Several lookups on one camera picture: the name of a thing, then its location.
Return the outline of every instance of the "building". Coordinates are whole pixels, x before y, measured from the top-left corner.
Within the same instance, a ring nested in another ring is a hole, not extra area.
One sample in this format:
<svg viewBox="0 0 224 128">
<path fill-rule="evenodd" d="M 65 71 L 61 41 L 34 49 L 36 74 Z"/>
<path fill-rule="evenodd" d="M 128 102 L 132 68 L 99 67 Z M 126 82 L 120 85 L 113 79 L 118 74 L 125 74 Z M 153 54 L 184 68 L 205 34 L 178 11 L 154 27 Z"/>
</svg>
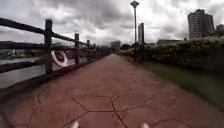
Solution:
<svg viewBox="0 0 224 128">
<path fill-rule="evenodd" d="M 166 44 L 170 44 L 170 43 L 176 43 L 179 42 L 181 40 L 168 40 L 168 39 L 160 39 L 157 41 L 157 45 L 166 45 Z"/>
<path fill-rule="evenodd" d="M 224 24 L 220 24 L 216 27 L 216 31 L 219 33 L 224 33 Z"/>
<path fill-rule="evenodd" d="M 113 41 L 110 43 L 110 47 L 113 51 L 119 51 L 121 47 L 121 42 L 120 41 Z"/>
<path fill-rule="evenodd" d="M 146 44 L 146 46 L 148 46 L 150 48 L 155 48 L 156 44 L 155 43 L 149 43 L 149 44 Z"/>
<path fill-rule="evenodd" d="M 213 16 L 198 9 L 188 15 L 189 38 L 200 38 L 214 33 Z"/>
<path fill-rule="evenodd" d="M 0 49 L 0 59 L 7 59 L 13 55 L 12 49 Z"/>
</svg>

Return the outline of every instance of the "grass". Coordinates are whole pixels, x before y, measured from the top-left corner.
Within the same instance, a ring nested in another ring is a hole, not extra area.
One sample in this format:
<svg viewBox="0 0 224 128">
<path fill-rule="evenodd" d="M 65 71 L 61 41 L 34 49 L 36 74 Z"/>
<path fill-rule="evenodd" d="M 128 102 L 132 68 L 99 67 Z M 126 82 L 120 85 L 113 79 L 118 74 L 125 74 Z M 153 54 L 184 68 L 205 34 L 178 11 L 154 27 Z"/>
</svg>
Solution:
<svg viewBox="0 0 224 128">
<path fill-rule="evenodd" d="M 165 80 L 176 83 L 179 87 L 198 95 L 224 111 L 223 78 L 208 73 L 201 73 L 158 63 L 145 62 L 140 66 L 146 70 L 152 71 Z"/>
</svg>

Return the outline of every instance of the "wooden fence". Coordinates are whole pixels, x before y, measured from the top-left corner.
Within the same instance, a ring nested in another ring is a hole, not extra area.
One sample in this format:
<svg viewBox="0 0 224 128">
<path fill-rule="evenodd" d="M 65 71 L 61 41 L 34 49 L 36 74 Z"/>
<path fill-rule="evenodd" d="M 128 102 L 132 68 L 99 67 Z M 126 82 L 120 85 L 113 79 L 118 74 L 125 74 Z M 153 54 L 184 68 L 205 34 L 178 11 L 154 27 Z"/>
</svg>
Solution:
<svg viewBox="0 0 224 128">
<path fill-rule="evenodd" d="M 52 69 L 52 57 L 51 57 L 51 51 L 52 50 L 72 50 L 74 54 L 75 64 L 69 67 L 66 67 L 66 69 L 71 69 L 71 67 L 77 67 L 80 64 L 79 62 L 79 54 L 81 52 L 85 52 L 87 54 L 87 61 L 86 63 L 89 63 L 93 61 L 93 58 L 95 60 L 101 58 L 103 54 L 100 53 L 99 46 L 91 45 L 90 40 L 87 40 L 87 43 L 81 42 L 79 40 L 79 34 L 74 34 L 74 39 L 71 39 L 69 37 L 59 35 L 52 31 L 53 22 L 52 20 L 47 19 L 45 21 L 45 29 L 33 27 L 30 25 L 18 23 L 15 21 L 11 21 L 8 19 L 0 18 L 0 26 L 4 27 L 10 27 L 14 29 L 24 30 L 36 34 L 41 34 L 44 36 L 44 44 L 34 44 L 34 43 L 0 43 L 0 49 L 37 49 L 37 50 L 43 50 L 45 53 L 44 61 L 43 59 L 40 59 L 36 62 L 21 62 L 21 63 L 13 63 L 13 64 L 6 64 L 6 65 L 0 65 L 0 73 L 22 69 L 22 68 L 28 68 L 40 64 L 45 65 L 46 75 L 54 74 L 55 71 Z M 53 46 L 52 45 L 52 38 L 61 39 L 64 41 L 69 41 L 74 43 L 74 47 L 68 47 L 68 46 Z"/>
</svg>

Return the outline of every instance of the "street lamp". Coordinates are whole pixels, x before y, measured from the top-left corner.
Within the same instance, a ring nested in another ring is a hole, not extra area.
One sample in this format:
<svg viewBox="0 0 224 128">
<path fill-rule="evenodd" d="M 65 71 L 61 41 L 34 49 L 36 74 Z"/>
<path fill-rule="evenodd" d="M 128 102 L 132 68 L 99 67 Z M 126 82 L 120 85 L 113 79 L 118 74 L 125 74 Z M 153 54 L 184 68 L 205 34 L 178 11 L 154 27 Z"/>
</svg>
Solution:
<svg viewBox="0 0 224 128">
<path fill-rule="evenodd" d="M 134 8 L 134 16 L 135 16 L 135 51 L 134 51 L 134 59 L 135 61 L 137 60 L 136 58 L 136 49 L 137 49 L 137 25 L 136 25 L 136 8 L 139 5 L 139 3 L 137 1 L 133 1 L 131 2 L 131 6 L 133 6 Z"/>
</svg>

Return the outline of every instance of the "wooden fence post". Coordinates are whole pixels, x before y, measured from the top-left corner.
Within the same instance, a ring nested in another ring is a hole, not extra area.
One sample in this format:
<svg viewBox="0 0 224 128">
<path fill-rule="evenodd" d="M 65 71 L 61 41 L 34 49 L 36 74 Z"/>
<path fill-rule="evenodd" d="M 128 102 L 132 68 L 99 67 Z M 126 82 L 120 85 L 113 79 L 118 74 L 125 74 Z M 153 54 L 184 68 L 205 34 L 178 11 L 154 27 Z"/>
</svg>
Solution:
<svg viewBox="0 0 224 128">
<path fill-rule="evenodd" d="M 87 48 L 88 48 L 88 52 L 87 52 L 87 61 L 90 61 L 90 40 L 87 40 Z"/>
<path fill-rule="evenodd" d="M 52 57 L 51 57 L 52 25 L 53 25 L 52 20 L 47 19 L 45 21 L 44 44 L 47 47 L 46 48 L 45 71 L 46 71 L 47 74 L 53 71 L 53 68 L 52 68 Z"/>
<path fill-rule="evenodd" d="M 100 57 L 100 46 L 96 47 L 96 56 L 97 56 L 97 58 Z"/>
<path fill-rule="evenodd" d="M 93 44 L 93 49 L 94 49 L 94 53 L 93 53 L 93 58 L 96 59 L 96 44 Z"/>
<path fill-rule="evenodd" d="M 79 64 L 79 34 L 75 33 L 75 64 Z"/>
</svg>

